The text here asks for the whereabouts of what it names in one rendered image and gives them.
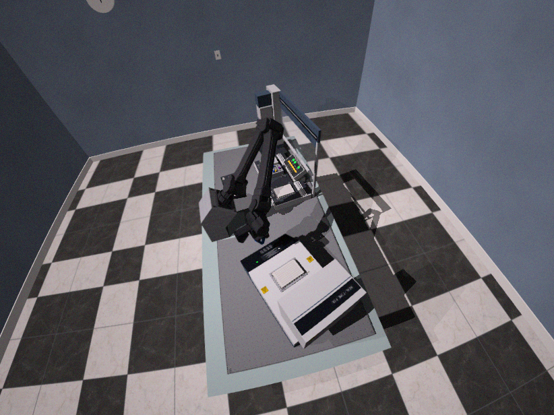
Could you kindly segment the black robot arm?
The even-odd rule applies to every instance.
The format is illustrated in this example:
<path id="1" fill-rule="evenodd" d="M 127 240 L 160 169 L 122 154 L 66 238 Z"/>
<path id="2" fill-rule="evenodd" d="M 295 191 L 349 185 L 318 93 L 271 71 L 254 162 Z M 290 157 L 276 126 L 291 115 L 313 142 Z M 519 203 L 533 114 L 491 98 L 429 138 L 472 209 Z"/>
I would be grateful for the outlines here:
<path id="1" fill-rule="evenodd" d="M 233 173 L 225 180 L 223 190 L 216 190 L 216 205 L 221 208 L 231 209 L 233 196 L 243 196 L 246 192 L 248 181 L 247 173 L 263 144 L 261 161 L 257 184 L 252 195 L 252 202 L 249 206 L 249 212 L 246 215 L 247 221 L 243 227 L 234 231 L 234 235 L 239 243 L 244 243 L 246 238 L 251 235 L 253 238 L 265 236 L 269 232 L 270 223 L 266 214 L 271 208 L 271 180 L 276 153 L 277 141 L 282 139 L 284 127 L 279 122 L 265 117 L 256 122 L 255 133 L 243 155 L 243 158 Z M 261 128 L 260 128 L 261 127 Z M 252 228 L 251 228 L 251 227 Z M 255 233 L 256 232 L 256 233 Z"/>

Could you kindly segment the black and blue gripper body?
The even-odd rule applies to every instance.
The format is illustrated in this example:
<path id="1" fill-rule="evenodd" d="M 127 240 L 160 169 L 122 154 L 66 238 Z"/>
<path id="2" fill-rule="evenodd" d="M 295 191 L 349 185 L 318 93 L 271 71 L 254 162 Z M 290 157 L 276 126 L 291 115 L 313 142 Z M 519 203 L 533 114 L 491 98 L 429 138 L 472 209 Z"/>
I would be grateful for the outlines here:
<path id="1" fill-rule="evenodd" d="M 269 235 L 269 233 L 267 233 L 267 235 L 265 235 L 265 236 L 263 236 L 263 237 L 268 238 L 268 237 L 270 237 L 270 235 Z M 256 237 L 256 238 L 254 238 L 254 240 L 257 241 L 257 242 L 259 242 L 263 237 L 258 236 L 258 237 Z"/>

